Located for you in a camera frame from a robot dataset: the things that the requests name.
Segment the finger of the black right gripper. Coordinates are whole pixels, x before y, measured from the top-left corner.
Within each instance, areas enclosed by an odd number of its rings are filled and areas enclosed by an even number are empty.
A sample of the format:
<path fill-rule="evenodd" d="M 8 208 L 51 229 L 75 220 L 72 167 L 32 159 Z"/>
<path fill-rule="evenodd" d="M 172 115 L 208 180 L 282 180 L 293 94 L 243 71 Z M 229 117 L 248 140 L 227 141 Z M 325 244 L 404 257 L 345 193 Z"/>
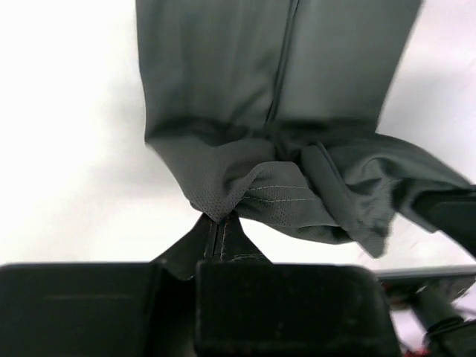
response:
<path fill-rule="evenodd" d="M 475 257 L 475 186 L 469 190 L 432 191 L 420 195 L 414 211 Z"/>

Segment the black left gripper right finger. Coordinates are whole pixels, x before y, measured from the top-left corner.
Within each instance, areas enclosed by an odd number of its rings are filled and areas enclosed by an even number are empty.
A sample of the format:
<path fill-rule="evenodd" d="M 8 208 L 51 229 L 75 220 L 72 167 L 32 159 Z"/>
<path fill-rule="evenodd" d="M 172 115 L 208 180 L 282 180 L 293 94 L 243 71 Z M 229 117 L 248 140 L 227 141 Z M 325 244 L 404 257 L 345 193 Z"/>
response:
<path fill-rule="evenodd" d="M 199 356 L 400 356 L 385 292 L 359 266 L 273 264 L 238 218 L 196 270 Z"/>

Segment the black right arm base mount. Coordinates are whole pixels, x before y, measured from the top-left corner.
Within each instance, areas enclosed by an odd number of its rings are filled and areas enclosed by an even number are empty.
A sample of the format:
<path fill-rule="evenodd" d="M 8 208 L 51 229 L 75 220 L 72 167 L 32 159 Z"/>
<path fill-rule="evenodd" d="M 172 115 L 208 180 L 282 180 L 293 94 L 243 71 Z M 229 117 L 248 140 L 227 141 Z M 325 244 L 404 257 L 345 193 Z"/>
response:
<path fill-rule="evenodd" d="M 474 356 L 475 319 L 453 302 L 475 284 L 474 266 L 399 269 L 376 274 L 394 310 L 410 309 L 425 330 L 423 347 L 404 356 Z"/>

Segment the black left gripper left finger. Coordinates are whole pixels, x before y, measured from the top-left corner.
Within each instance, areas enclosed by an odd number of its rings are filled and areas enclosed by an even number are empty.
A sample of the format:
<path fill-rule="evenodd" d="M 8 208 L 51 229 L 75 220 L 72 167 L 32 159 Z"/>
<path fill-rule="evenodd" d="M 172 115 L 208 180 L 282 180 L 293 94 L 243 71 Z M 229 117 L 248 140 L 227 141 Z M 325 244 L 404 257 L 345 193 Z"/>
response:
<path fill-rule="evenodd" d="M 1 267 L 3 356 L 193 356 L 198 261 L 216 224 L 144 263 L 16 263 Z"/>

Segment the dark grey t-shirt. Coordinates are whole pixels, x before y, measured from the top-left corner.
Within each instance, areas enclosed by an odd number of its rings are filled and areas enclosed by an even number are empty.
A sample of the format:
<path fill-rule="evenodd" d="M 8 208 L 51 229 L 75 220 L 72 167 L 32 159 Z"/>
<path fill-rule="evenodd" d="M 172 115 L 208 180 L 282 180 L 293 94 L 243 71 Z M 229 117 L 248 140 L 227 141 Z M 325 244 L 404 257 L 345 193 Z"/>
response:
<path fill-rule="evenodd" d="M 380 257 L 397 214 L 473 185 L 376 131 L 419 1 L 138 1 L 144 138 L 190 204 Z"/>

